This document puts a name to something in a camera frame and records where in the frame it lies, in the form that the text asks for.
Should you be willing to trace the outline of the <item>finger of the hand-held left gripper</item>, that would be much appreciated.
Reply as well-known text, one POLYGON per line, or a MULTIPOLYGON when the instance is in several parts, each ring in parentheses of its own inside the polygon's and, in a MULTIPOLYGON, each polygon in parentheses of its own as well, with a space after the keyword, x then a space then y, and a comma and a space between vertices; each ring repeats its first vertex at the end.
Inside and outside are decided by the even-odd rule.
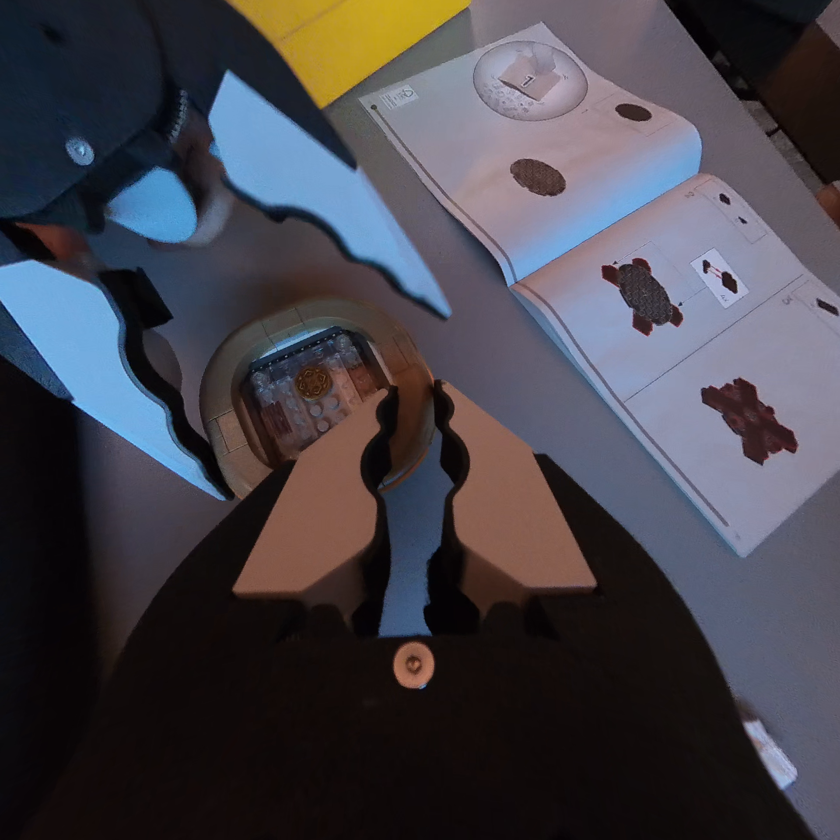
POLYGON ((345 163, 231 70, 208 117, 227 179, 265 215, 322 229, 354 264, 442 320, 452 309, 367 175, 345 163))
POLYGON ((130 273, 74 276, 39 261, 2 268, 10 319, 84 413, 194 487, 234 496, 180 390, 152 365, 142 316, 121 282, 130 273))

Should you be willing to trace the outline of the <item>dark brown furniture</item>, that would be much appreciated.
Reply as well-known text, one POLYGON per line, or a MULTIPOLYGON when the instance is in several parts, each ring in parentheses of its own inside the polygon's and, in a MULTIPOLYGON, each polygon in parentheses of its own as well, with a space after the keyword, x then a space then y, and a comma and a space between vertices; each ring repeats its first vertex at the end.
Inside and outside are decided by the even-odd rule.
POLYGON ((821 181, 815 198, 839 225, 838 45, 817 19, 830 2, 668 1, 743 101, 758 102, 821 181))

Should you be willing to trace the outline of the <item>round tan toy brick model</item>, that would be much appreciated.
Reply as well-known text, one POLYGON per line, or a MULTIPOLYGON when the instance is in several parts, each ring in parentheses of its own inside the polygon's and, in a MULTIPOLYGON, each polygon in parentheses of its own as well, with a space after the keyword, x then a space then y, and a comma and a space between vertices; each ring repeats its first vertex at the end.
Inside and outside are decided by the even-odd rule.
POLYGON ((223 477, 244 499, 391 386, 398 411, 388 488, 433 442, 434 377, 403 325, 370 304, 318 297, 244 325, 209 361, 199 408, 223 477))

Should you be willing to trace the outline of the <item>grey desk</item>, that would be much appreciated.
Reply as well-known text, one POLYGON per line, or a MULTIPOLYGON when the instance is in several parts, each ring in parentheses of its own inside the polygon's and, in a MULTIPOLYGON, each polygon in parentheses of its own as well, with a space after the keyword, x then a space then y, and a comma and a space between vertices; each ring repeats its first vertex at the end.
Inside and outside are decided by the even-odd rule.
POLYGON ((434 385, 453 486, 430 636, 379 637, 375 482, 396 390, 347 455, 361 551, 300 458, 174 570, 28 838, 813 838, 644 548, 515 437, 487 458, 434 385))

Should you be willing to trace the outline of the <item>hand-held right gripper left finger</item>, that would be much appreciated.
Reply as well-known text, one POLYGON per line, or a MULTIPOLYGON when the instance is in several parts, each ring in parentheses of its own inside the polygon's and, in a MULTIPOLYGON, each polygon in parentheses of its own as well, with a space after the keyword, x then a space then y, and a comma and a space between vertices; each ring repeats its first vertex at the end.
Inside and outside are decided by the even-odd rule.
POLYGON ((391 571, 380 486, 397 411, 393 385, 302 452, 234 583, 238 598, 331 605, 357 635, 379 633, 391 571))

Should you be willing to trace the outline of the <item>person's left hand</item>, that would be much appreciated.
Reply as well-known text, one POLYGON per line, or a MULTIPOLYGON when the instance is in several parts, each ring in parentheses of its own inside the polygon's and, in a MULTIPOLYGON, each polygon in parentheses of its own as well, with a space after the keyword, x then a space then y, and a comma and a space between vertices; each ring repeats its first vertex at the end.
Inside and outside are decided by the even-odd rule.
POLYGON ((211 154, 213 140, 208 124, 192 114, 174 150, 180 160, 177 173, 196 206, 196 230, 191 237, 178 243, 147 238, 154 249, 173 251, 206 247, 224 230, 233 212, 235 197, 223 183, 223 165, 211 154))

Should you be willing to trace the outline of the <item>open instruction booklet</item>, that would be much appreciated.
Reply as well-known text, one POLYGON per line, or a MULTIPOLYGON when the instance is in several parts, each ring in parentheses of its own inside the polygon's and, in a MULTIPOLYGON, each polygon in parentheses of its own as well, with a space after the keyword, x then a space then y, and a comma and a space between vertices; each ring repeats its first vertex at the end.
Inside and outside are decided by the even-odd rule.
POLYGON ((735 553, 838 473, 838 295, 545 24, 360 99, 735 553))

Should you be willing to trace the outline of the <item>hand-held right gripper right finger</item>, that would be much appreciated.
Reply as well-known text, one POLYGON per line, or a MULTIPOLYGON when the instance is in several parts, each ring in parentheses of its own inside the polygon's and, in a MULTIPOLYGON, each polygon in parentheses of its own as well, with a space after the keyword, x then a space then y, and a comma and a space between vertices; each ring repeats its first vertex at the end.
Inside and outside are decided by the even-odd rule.
POLYGON ((453 486, 427 567, 430 632, 472 634, 498 604, 593 593, 595 576, 532 447, 441 380, 434 420, 453 486))

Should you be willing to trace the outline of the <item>yellow box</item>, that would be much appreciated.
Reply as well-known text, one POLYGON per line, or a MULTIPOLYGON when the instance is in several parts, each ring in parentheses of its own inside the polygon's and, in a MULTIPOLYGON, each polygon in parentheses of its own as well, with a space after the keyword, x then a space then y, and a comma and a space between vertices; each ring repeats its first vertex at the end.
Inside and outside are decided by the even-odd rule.
POLYGON ((230 1, 321 109, 466 10, 469 1, 230 1))

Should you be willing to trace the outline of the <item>small pale object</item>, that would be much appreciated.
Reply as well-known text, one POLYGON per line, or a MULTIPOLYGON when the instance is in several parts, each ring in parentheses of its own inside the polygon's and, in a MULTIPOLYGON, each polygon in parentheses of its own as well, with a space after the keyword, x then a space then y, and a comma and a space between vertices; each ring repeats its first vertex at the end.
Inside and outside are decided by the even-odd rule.
POLYGON ((734 701, 742 726, 752 742, 764 768, 781 791, 787 791, 798 779, 798 770, 779 744, 773 739, 759 715, 744 699, 734 701))

